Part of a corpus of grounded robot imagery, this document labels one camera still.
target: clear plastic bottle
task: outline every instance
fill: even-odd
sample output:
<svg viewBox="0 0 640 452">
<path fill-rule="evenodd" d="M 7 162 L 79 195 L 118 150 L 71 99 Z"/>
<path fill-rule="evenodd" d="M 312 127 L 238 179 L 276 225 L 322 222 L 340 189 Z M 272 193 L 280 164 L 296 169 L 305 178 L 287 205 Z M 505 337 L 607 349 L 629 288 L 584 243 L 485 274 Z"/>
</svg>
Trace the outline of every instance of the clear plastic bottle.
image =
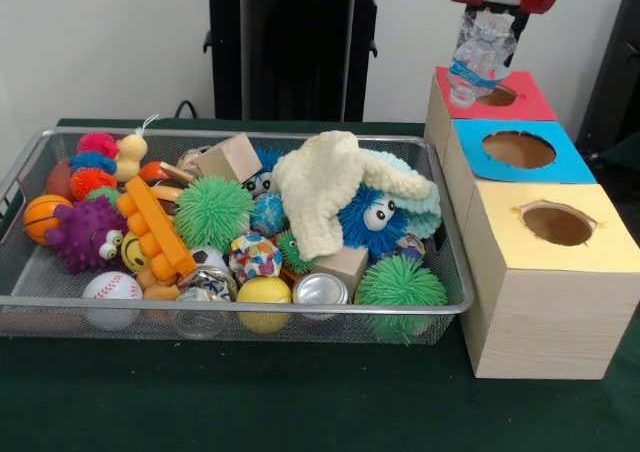
<svg viewBox="0 0 640 452">
<path fill-rule="evenodd" d="M 488 9 L 479 11 L 475 20 L 465 14 L 447 74 L 449 98 L 458 107 L 470 107 L 478 97 L 489 95 L 509 74 L 503 64 L 516 49 L 513 20 Z"/>
</svg>

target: round hole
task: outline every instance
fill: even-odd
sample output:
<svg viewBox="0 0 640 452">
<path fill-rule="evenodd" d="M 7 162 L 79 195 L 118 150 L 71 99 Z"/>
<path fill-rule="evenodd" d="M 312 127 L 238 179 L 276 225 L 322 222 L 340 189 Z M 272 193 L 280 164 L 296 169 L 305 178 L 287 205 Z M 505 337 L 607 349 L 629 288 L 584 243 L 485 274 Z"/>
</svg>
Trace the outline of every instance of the round hole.
<svg viewBox="0 0 640 452">
<path fill-rule="evenodd" d="M 537 237 L 556 245 L 572 247 L 591 238 L 590 219 L 560 204 L 536 205 L 522 214 L 524 223 Z"/>
<path fill-rule="evenodd" d="M 520 169 L 537 169 L 556 159 L 549 142 L 528 132 L 496 132 L 482 141 L 487 154 Z"/>
<path fill-rule="evenodd" d="M 491 107 L 507 107 L 513 104 L 517 98 L 518 94 L 509 87 L 499 85 L 489 95 L 476 99 L 476 102 L 482 105 L 489 105 Z"/>
</svg>

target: cream knitted fabric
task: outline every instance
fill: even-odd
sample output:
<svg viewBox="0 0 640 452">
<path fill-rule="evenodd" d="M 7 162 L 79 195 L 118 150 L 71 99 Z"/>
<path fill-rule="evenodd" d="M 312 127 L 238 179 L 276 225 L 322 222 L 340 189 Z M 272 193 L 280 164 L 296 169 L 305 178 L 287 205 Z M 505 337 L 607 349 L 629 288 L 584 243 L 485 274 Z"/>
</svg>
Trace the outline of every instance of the cream knitted fabric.
<svg viewBox="0 0 640 452">
<path fill-rule="evenodd" d="M 421 175 L 396 170 L 366 153 L 355 135 L 338 130 L 313 136 L 282 157 L 273 169 L 273 181 L 303 260 L 342 248 L 337 214 L 361 182 L 407 199 L 424 199 L 433 186 Z"/>
</svg>

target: baseball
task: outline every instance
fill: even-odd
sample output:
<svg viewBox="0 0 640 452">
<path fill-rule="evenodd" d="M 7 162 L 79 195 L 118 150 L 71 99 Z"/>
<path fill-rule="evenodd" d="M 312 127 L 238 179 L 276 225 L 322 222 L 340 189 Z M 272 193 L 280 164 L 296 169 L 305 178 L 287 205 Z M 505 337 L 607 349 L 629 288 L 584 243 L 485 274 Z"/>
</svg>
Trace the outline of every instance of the baseball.
<svg viewBox="0 0 640 452">
<path fill-rule="evenodd" d="M 105 272 L 89 282 L 82 297 L 142 300 L 142 295 L 142 289 L 133 277 L 122 272 Z M 133 324 L 139 313 L 137 309 L 86 309 L 85 315 L 91 325 L 98 329 L 119 331 Z"/>
</svg>

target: wire mesh basket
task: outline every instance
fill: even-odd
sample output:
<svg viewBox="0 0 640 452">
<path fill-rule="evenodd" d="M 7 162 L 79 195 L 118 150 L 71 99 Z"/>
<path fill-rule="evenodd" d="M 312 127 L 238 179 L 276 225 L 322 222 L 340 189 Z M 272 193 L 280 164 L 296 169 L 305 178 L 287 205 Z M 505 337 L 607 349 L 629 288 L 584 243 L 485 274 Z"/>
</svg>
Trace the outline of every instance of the wire mesh basket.
<svg viewBox="0 0 640 452">
<path fill-rule="evenodd" d="M 131 132 L 106 131 L 114 136 Z M 58 128 L 34 136 L 0 184 L 0 200 L 5 204 L 3 218 L 0 218 L 0 335 L 375 343 L 380 339 L 372 333 L 372 323 L 412 317 L 412 323 L 417 326 L 408 338 L 410 342 L 432 345 L 453 317 L 473 302 L 468 264 L 435 152 L 421 139 L 387 136 L 360 137 L 360 145 L 396 155 L 440 188 L 443 225 L 427 242 L 425 266 L 445 285 L 446 305 L 381 307 L 83 299 L 85 286 L 100 271 L 69 275 L 52 248 L 38 246 L 27 237 L 22 227 L 22 213 L 25 204 L 43 193 L 47 175 L 54 165 L 75 155 L 78 139 L 86 132 L 89 131 Z M 145 139 L 149 151 L 145 160 L 175 163 L 185 150 L 213 145 L 233 134 L 147 130 Z M 271 147 L 284 152 L 299 148 L 309 137 L 278 133 L 248 135 L 254 147 Z M 127 316 L 127 320 L 133 322 L 122 330 L 103 330 L 87 320 L 91 314 L 107 319 Z M 328 314 L 332 317 L 314 320 L 314 314 L 324 319 Z M 257 321 L 267 329 L 274 321 L 286 322 L 286 326 L 276 333 L 259 334 L 247 329 L 243 318 Z"/>
</svg>

